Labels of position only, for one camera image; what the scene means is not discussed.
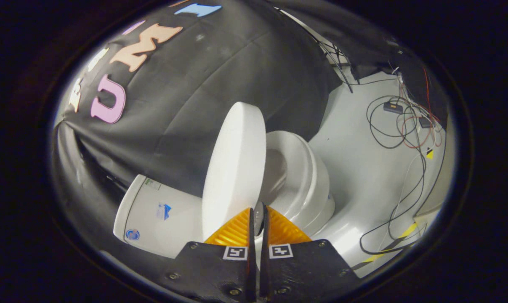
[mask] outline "white toilet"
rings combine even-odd
[[[202,198],[148,180],[138,175],[129,187],[116,215],[114,234],[125,243],[170,258],[187,242],[204,242],[258,201],[308,236],[327,223],[335,207],[327,168],[308,143],[285,131],[266,134],[261,111],[242,102],[232,106],[221,127]],[[261,244],[262,236],[257,236],[258,266]]]

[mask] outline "sticker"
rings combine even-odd
[[[108,74],[104,74],[102,79],[100,79],[100,83],[98,83],[98,91],[100,92],[102,90],[106,90],[115,96],[115,104],[111,108],[107,107],[98,101],[98,97],[95,97],[91,104],[91,117],[97,117],[104,122],[113,124],[117,122],[123,114],[127,94],[119,83],[115,83],[108,79]]]
[[[100,52],[98,52],[95,57],[93,57],[93,59],[91,59],[91,61],[89,61],[89,63],[87,64],[87,71],[90,72],[93,70],[93,68],[95,67],[95,65],[100,61],[100,59],[102,59],[102,57],[104,57],[104,55],[108,52],[109,48],[103,48],[102,50],[100,50]]]
[[[291,245],[289,244],[279,244],[269,246],[269,259],[283,259],[292,257],[293,252],[291,250]]]
[[[156,217],[166,221],[170,217],[171,207],[169,205],[162,205],[158,203],[158,210],[156,211]]]
[[[198,15],[198,17],[203,17],[209,15],[210,13],[214,13],[221,8],[222,8],[221,5],[209,6],[194,3],[190,4],[189,6],[185,6],[184,8],[181,8],[180,10],[175,12],[175,15],[180,14],[182,12],[189,12]]]
[[[69,104],[74,107],[75,113],[78,112],[78,104],[80,103],[80,82],[82,78],[77,78],[72,88],[71,96],[69,96]]]
[[[135,25],[132,25],[131,27],[129,27],[127,30],[125,30],[121,35],[126,35],[127,33],[135,30],[138,26],[142,25],[143,23],[145,22],[145,20],[142,20],[142,21],[139,21],[138,23],[136,23]]]
[[[156,190],[159,190],[159,189],[160,189],[160,186],[162,185],[162,184],[160,184],[160,183],[158,183],[158,182],[155,182],[155,181],[153,181],[153,180],[151,180],[151,179],[149,179],[149,178],[147,178],[147,179],[146,179],[146,181],[144,182],[144,184],[146,184],[147,186],[152,187],[152,188],[154,188],[154,189],[156,189]]]
[[[127,239],[129,240],[139,240],[140,239],[140,232],[137,230],[137,229],[129,229],[127,230],[127,232],[125,233],[125,236],[127,237]]]
[[[171,37],[175,36],[178,32],[183,29],[182,27],[161,27],[160,25],[153,24],[150,27],[144,29],[140,33],[140,42],[130,44],[120,49],[110,60],[110,63],[119,61],[128,65],[131,73],[138,69],[144,63],[147,58],[146,54],[137,56],[138,53],[147,53],[156,50],[154,41],[157,43],[163,43],[168,41]]]
[[[248,260],[248,247],[246,246],[226,246],[223,252],[224,260],[246,261]]]

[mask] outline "label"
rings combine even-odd
[[[155,182],[155,181],[153,181],[153,180],[151,180],[151,179],[149,179],[149,178],[147,178],[147,179],[146,179],[146,181],[144,182],[144,184],[145,184],[145,185],[147,185],[147,186],[149,186],[149,187],[152,187],[152,188],[154,188],[154,189],[156,189],[156,190],[159,190],[159,189],[160,189],[160,186],[162,185],[162,184],[160,184],[160,183],[158,183],[158,182]]]

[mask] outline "cable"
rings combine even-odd
[[[402,199],[400,200],[400,202],[401,202],[401,201],[404,201],[404,200],[405,200],[405,199],[406,199],[406,198],[407,198],[407,197],[408,197],[408,196],[409,196],[409,195],[410,195],[410,194],[411,194],[411,193],[415,190],[415,188],[417,188],[418,184],[420,184],[420,183],[421,183],[421,181],[422,181],[422,186],[421,186],[421,190],[420,190],[419,197],[417,198],[417,200],[416,200],[416,201],[415,201],[415,202],[414,202],[414,203],[413,203],[410,207],[408,207],[408,209],[406,209],[405,211],[403,211],[403,212],[402,212],[402,213],[400,213],[399,215],[396,215],[396,217],[394,217],[394,218],[392,218],[392,219],[388,220],[387,222],[385,222],[385,223],[381,224],[380,226],[377,226],[377,227],[375,227],[375,228],[373,228],[373,229],[369,230],[368,232],[365,232],[365,234],[363,234],[362,236],[360,236],[360,239],[359,239],[359,245],[360,245],[360,249],[361,249],[364,253],[367,253],[368,255],[384,255],[385,253],[392,253],[392,252],[394,252],[394,251],[400,251],[400,250],[402,250],[402,249],[404,249],[404,248],[406,248],[406,247],[409,247],[409,246],[413,245],[413,244],[416,242],[416,240],[415,240],[415,241],[413,241],[413,242],[411,242],[411,243],[408,243],[408,244],[406,244],[406,245],[404,245],[404,246],[397,247],[397,248],[395,248],[395,249],[383,250],[383,251],[380,251],[380,252],[373,252],[373,251],[369,251],[369,250],[367,250],[367,249],[365,249],[365,248],[364,248],[364,246],[363,246],[363,244],[362,244],[362,239],[363,239],[363,238],[364,238],[364,236],[366,236],[367,234],[370,234],[371,232],[374,232],[375,230],[380,229],[381,227],[386,226],[387,224],[390,224],[390,222],[392,222],[392,221],[394,221],[394,220],[398,219],[399,217],[401,217],[402,215],[404,215],[404,213],[407,213],[407,211],[410,211],[410,210],[411,210],[411,209],[412,209],[415,205],[417,205],[418,201],[420,200],[420,197],[422,196],[423,190],[424,190],[424,182],[423,182],[423,181],[424,181],[424,172],[425,172],[425,168],[424,168],[424,166],[425,166],[425,163],[426,163],[426,160],[425,160],[424,156],[423,156],[422,154],[419,154],[419,155],[421,156],[421,159],[422,159],[422,161],[423,161],[423,176],[419,179],[419,182],[417,182],[417,184],[415,185],[415,187],[414,187],[414,188],[413,188],[413,189],[412,189],[412,190],[411,190],[411,191],[410,191],[410,192],[409,192],[409,193],[408,193],[408,194],[407,194],[404,198],[402,198]]]
[[[405,177],[404,177],[404,185],[402,186],[402,193],[400,194],[400,199],[399,199],[399,202],[397,203],[396,207],[392,210],[391,212],[391,215],[390,215],[390,218],[389,218],[389,223],[388,223],[388,233],[390,234],[391,238],[394,239],[394,236],[392,236],[392,234],[390,233],[390,222],[392,221],[392,215],[394,215],[395,213],[398,213],[398,208],[400,207],[400,203],[402,202],[402,196],[404,195],[404,188],[405,188],[405,180],[407,179],[407,175],[409,174],[409,170],[411,169],[411,165],[413,164],[413,162],[417,159],[418,156],[421,156],[422,158],[424,158],[423,156],[423,153],[419,152],[418,155],[416,155],[412,160],[411,160],[411,163],[409,164],[409,167],[407,167],[407,173],[405,174]],[[423,164],[423,176],[426,172],[426,169],[425,169],[425,165]]]
[[[366,83],[361,83],[361,84],[354,84],[354,83],[348,83],[349,85],[366,85],[366,84],[372,84],[372,83],[376,83],[376,82],[381,82],[381,81],[394,81],[396,79],[383,79],[383,80],[377,80],[377,81],[371,81],[371,82],[366,82]]]
[[[391,135],[391,134],[387,134],[385,132],[383,132],[382,130],[380,130],[379,128],[377,128],[376,126],[373,125],[372,123],[372,117],[373,117],[373,113],[375,112],[375,110],[377,110],[381,105],[383,105],[383,103],[375,106],[375,108],[371,111],[370,115],[368,116],[368,112],[370,110],[370,107],[371,105],[378,101],[378,100],[381,100],[383,98],[390,98],[388,101],[391,102],[394,98],[396,98],[396,100],[404,100],[404,98],[400,97],[400,96],[394,96],[394,95],[386,95],[386,96],[381,96],[379,98],[376,98],[375,100],[373,100],[372,102],[370,102],[370,104],[368,105],[367,109],[366,109],[366,119],[370,125],[370,133],[372,134],[374,140],[379,144],[381,145],[382,147],[386,148],[386,149],[394,149],[398,146],[400,146],[402,143],[404,143],[404,141],[406,140],[406,136],[409,135],[410,133],[412,133],[415,129],[416,129],[416,126],[411,129],[409,132],[407,132],[407,127],[406,128],[406,132],[403,133],[400,132],[398,135]],[[410,109],[410,106],[407,106],[406,109],[404,109],[404,112],[402,114],[399,114],[397,117],[396,117],[396,123],[398,123],[398,118],[400,117],[400,115],[406,115],[406,114],[413,114],[415,115],[413,109],[411,109],[411,113],[406,113],[407,110]],[[400,142],[398,142],[396,145],[394,146],[386,146],[384,144],[382,144],[378,139],[377,137],[375,136],[375,134],[373,133],[373,129],[375,129],[376,131],[380,132],[381,134],[385,135],[385,136],[388,136],[388,137],[391,137],[391,138],[402,138],[402,140]]]
[[[402,125],[402,133],[404,132],[404,125],[405,123],[409,120],[409,119],[413,119],[413,118],[418,118],[418,117],[410,117],[410,118],[407,118],[405,121],[404,121],[404,124]],[[431,133],[431,128],[428,129],[428,134],[426,136],[426,138],[424,139],[424,141],[419,145],[419,146],[409,146],[407,143],[404,142],[404,144],[408,147],[408,148],[419,148],[421,146],[423,146],[426,141],[428,140],[428,137],[429,137],[429,134]]]

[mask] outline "black cable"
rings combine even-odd
[[[425,162],[426,162],[426,159],[424,158],[424,156],[423,156],[422,154],[421,154],[421,159],[423,159],[423,163],[425,163]],[[409,246],[411,246],[411,245],[413,245],[413,244],[415,244],[415,243],[417,242],[417,240],[414,240],[414,241],[413,241],[413,242],[411,242],[411,243],[408,243],[408,244],[406,244],[406,245],[404,245],[404,246],[397,247],[397,248],[395,248],[395,249],[383,250],[383,251],[380,251],[380,252],[373,252],[373,251],[369,251],[369,250],[367,250],[367,249],[365,249],[365,248],[364,248],[364,246],[363,246],[363,244],[362,244],[362,239],[363,239],[363,238],[364,238],[364,236],[366,236],[367,234],[369,234],[369,233],[371,233],[371,232],[374,232],[375,230],[377,230],[377,229],[379,229],[379,228],[381,228],[381,227],[385,226],[386,224],[389,224],[390,222],[392,222],[392,221],[394,221],[394,220],[398,219],[399,217],[401,217],[402,215],[404,215],[404,213],[407,213],[408,211],[410,211],[410,209],[412,209],[415,205],[417,205],[418,201],[420,200],[420,197],[422,196],[423,190],[424,190],[424,181],[423,181],[423,180],[424,180],[424,174],[423,174],[423,176],[422,176],[422,177],[420,178],[420,180],[419,180],[419,183],[420,183],[420,181],[422,181],[422,186],[421,186],[421,190],[420,190],[420,195],[419,195],[419,198],[418,198],[418,199],[417,199],[417,200],[416,200],[416,201],[415,201],[415,202],[414,202],[414,203],[413,203],[413,204],[412,204],[412,205],[411,205],[408,209],[406,209],[403,213],[401,213],[401,214],[399,214],[399,215],[396,215],[396,217],[394,217],[394,218],[392,218],[392,219],[388,220],[387,222],[385,222],[385,223],[381,224],[380,226],[377,226],[376,228],[373,228],[373,229],[369,230],[368,232],[366,232],[365,234],[363,234],[362,236],[360,236],[360,239],[359,239],[359,245],[360,245],[360,249],[361,249],[364,253],[367,253],[368,255],[384,255],[385,253],[392,253],[392,252],[394,252],[394,251],[400,251],[400,250],[402,250],[402,249],[404,249],[404,248],[406,248],[406,247],[409,247]]]
[[[414,116],[416,117],[416,113],[415,113],[415,111],[412,109],[412,107],[411,107],[411,111],[413,112]],[[415,119],[413,119],[413,123],[414,123],[414,129],[416,129],[416,128],[417,128],[417,122],[415,121]],[[423,179],[423,178],[425,179],[426,168],[427,168],[427,162],[426,162],[426,159],[424,158],[424,156],[423,156],[423,154],[422,154],[422,148],[421,148],[421,146],[420,146],[420,138],[419,138],[419,133],[418,133],[418,130],[415,132],[415,135],[417,136],[417,145],[418,145],[418,149],[417,149],[417,151],[418,151],[418,152],[419,152],[419,154],[421,155],[421,161],[423,162],[423,176],[421,177],[421,179]],[[422,192],[419,194],[418,199],[420,199],[421,197],[422,197]],[[390,238],[391,238],[392,240],[396,240],[396,237],[395,237],[395,236],[393,236],[393,235],[392,235],[392,233],[391,233],[391,231],[390,231],[390,225],[391,225],[391,220],[390,220],[390,219],[392,218],[392,215],[394,214],[394,212],[395,212],[395,211],[396,211],[396,209],[398,208],[398,205],[400,205],[400,203],[401,203],[402,201],[403,201],[403,199],[402,199],[402,200],[400,200],[400,202],[398,202],[398,204],[396,204],[396,206],[394,207],[394,209],[392,209],[391,215],[390,215],[390,217],[389,217],[389,221],[388,221],[388,227],[387,227],[387,229],[388,229],[388,235],[390,236]]]
[[[372,123],[373,113],[374,113],[374,112],[375,112],[375,110],[377,110],[377,109],[378,109],[381,105],[383,105],[383,103],[384,103],[384,102],[383,102],[383,103],[381,103],[381,104],[379,104],[379,105],[377,105],[377,106],[375,106],[375,108],[371,111],[370,116],[368,116],[368,111],[369,111],[369,109],[370,109],[371,105],[372,105],[374,102],[376,102],[376,101],[378,101],[378,100],[381,100],[381,99],[383,99],[383,98],[390,98],[390,99],[389,99],[389,102],[390,102],[390,101],[392,101],[394,98],[396,98],[397,100],[399,100],[399,99],[402,99],[402,100],[403,100],[403,98],[402,98],[402,97],[400,97],[400,96],[392,96],[392,95],[382,96],[382,97],[379,97],[379,98],[377,98],[377,99],[373,100],[372,102],[370,102],[370,104],[368,105],[368,107],[367,107],[367,109],[366,109],[366,119],[367,119],[367,121],[368,121],[368,123],[369,123],[369,125],[370,125],[370,133],[372,134],[372,136],[373,136],[374,140],[375,140],[375,141],[376,141],[379,145],[381,145],[382,147],[384,147],[384,148],[386,148],[386,149],[394,149],[394,148],[396,148],[396,147],[400,146],[400,145],[401,145],[401,144],[402,144],[402,143],[406,140],[406,136],[407,136],[407,135],[409,135],[410,133],[412,133],[412,132],[416,129],[416,126],[415,126],[413,129],[411,129],[409,132],[407,132],[407,126],[405,126],[405,130],[406,130],[406,132],[405,132],[404,134],[402,134],[402,133],[400,132],[400,130],[398,129],[398,132],[400,133],[400,134],[398,134],[398,135],[390,135],[390,134],[387,134],[387,133],[383,132],[382,130],[380,130],[379,128],[375,127],[375,126],[373,125],[373,123]],[[404,113],[403,113],[403,114],[399,114],[399,115],[398,115],[398,117],[399,117],[400,115],[406,115],[406,114],[411,114],[411,113],[414,113],[414,112],[411,112],[411,113],[406,113],[406,111],[407,111],[408,109],[409,109],[409,107],[407,107],[407,108],[404,110]],[[379,142],[379,140],[377,139],[377,137],[376,137],[376,136],[375,136],[375,134],[373,133],[373,129],[375,129],[376,131],[380,132],[381,134],[383,134],[383,135],[385,135],[385,136],[388,136],[388,137],[391,137],[391,138],[402,138],[402,140],[401,140],[400,142],[398,142],[398,143],[397,143],[396,145],[394,145],[394,146],[386,146],[386,145],[382,144],[381,142]]]
[[[395,79],[383,79],[383,80],[377,80],[377,81],[371,81],[371,82],[366,82],[366,83],[361,83],[361,84],[354,84],[354,83],[348,83],[349,85],[366,85],[366,84],[372,84],[372,83],[376,83],[376,82],[381,82],[381,81],[394,81]]]
[[[370,104],[369,104],[369,105],[368,105],[368,107],[367,107],[367,112],[368,112],[368,110],[369,110],[369,107],[373,104],[373,102],[375,102],[375,101],[377,101],[377,100],[380,100],[381,98],[387,98],[387,97],[390,97],[389,102],[390,102],[391,100],[393,100],[394,98],[396,98],[396,100],[404,100],[404,102],[406,102],[406,103],[408,104],[408,106],[407,106],[407,107],[406,107],[406,109],[404,110],[404,113],[402,113],[402,114],[400,114],[400,115],[405,115],[405,114],[407,114],[407,113],[406,113],[406,112],[407,112],[407,110],[409,110],[409,109],[410,109],[410,110],[411,110],[411,112],[410,112],[410,113],[408,113],[408,114],[413,114],[415,117],[417,116],[417,115],[416,115],[416,112],[414,111],[414,109],[413,109],[413,107],[412,107],[412,104],[411,104],[408,100],[406,100],[405,98],[402,98],[401,96],[383,96],[383,97],[377,98],[377,99],[373,100],[372,102],[370,102]],[[373,125],[371,124],[371,117],[372,117],[372,115],[373,115],[373,114],[370,114],[370,118],[369,118],[369,119],[368,119],[368,115],[367,115],[367,120],[368,120],[368,121],[369,121],[369,123],[370,123],[370,132],[371,132],[371,133],[372,133],[372,135],[373,135],[373,130],[372,130],[372,127],[374,127],[374,128],[375,128],[375,126],[373,126]],[[414,127],[413,127],[413,129],[412,129],[409,133],[411,133],[411,132],[413,132],[414,130],[416,130],[416,129],[417,129],[417,125],[418,125],[417,120],[416,120],[416,119],[413,119],[413,122],[414,122]],[[398,129],[398,132],[399,132],[400,136],[402,137],[402,142],[404,142],[405,140],[407,140],[407,135],[409,134],[409,133],[407,132],[407,126],[406,126],[406,124],[405,124],[405,121],[404,121],[404,125],[403,125],[403,127],[405,128],[405,132],[404,132],[404,134],[402,134],[402,132],[400,131],[400,128],[398,127],[398,118],[396,118],[396,128]],[[419,138],[419,136],[418,136],[418,131],[416,131],[416,132],[415,132],[415,134],[416,134],[416,136],[417,136],[417,142],[419,142],[419,143],[420,143],[420,138]],[[381,146],[384,146],[383,144],[381,144],[381,143],[377,140],[377,138],[375,138],[375,136],[374,136],[374,139],[375,139],[375,140],[376,140],[376,141],[377,141],[377,142],[378,142]],[[406,196],[404,196],[402,199],[400,199],[400,201],[398,201],[398,204],[397,204],[397,205],[394,207],[394,209],[392,210],[391,215],[390,215],[390,218],[389,218],[389,220],[388,220],[387,222],[385,222],[385,223],[381,224],[380,226],[377,226],[376,228],[373,228],[372,230],[370,230],[370,231],[366,232],[365,234],[363,234],[363,235],[360,237],[360,240],[359,240],[360,249],[361,249],[362,251],[364,251],[365,253],[369,253],[370,255],[383,255],[383,254],[385,254],[385,253],[390,253],[390,252],[393,252],[393,251],[400,251],[400,250],[402,250],[402,249],[404,249],[404,248],[406,248],[406,247],[409,247],[410,245],[413,245],[413,244],[415,243],[415,242],[412,242],[412,243],[409,243],[409,244],[404,245],[404,246],[400,246],[400,247],[398,247],[398,248],[396,248],[396,249],[392,249],[392,250],[386,250],[386,251],[382,251],[382,252],[371,252],[371,251],[368,251],[368,250],[364,249],[364,246],[363,246],[363,244],[362,244],[362,239],[363,239],[363,237],[364,237],[364,236],[366,236],[367,234],[369,234],[369,233],[371,233],[371,232],[373,232],[373,231],[377,230],[378,228],[381,228],[382,226],[384,226],[384,225],[388,224],[388,233],[390,234],[391,238],[395,240],[395,238],[394,238],[394,237],[391,235],[391,233],[390,233],[390,224],[391,224],[391,222],[392,222],[392,221],[394,221],[394,220],[396,220],[396,219],[397,219],[397,218],[399,218],[400,216],[402,216],[404,213],[407,213],[407,211],[409,211],[410,209],[412,209],[412,208],[413,208],[413,207],[414,207],[414,206],[418,203],[418,201],[420,201],[420,198],[422,197],[422,194],[423,194],[423,190],[424,190],[424,183],[425,183],[425,172],[426,172],[427,162],[426,162],[426,158],[425,158],[425,157],[424,157],[424,155],[422,154],[422,149],[421,149],[421,147],[420,147],[420,146],[418,147],[418,152],[419,152],[419,154],[420,154],[421,162],[422,162],[422,164],[423,164],[423,174],[422,174],[421,178],[418,180],[417,184],[413,187],[413,189],[412,189],[412,190],[410,190],[410,192],[408,192],[408,194],[407,194]],[[411,205],[408,209],[406,209],[404,212],[402,212],[402,213],[400,213],[399,215],[396,215],[396,217],[392,218],[392,215],[393,215],[393,214],[394,214],[394,212],[396,211],[396,208],[398,207],[398,205],[400,205],[400,203],[401,203],[401,202],[403,202],[403,201],[404,201],[404,200],[405,200],[405,199],[406,199],[406,198],[407,198],[410,194],[412,194],[412,192],[414,192],[414,190],[417,188],[417,186],[418,186],[419,184],[421,184],[421,182],[422,182],[422,186],[421,186],[420,194],[419,194],[419,197],[417,198],[417,200],[416,200],[416,201],[415,201],[415,202],[414,202],[414,203],[413,203],[413,204],[412,204],[412,205]]]

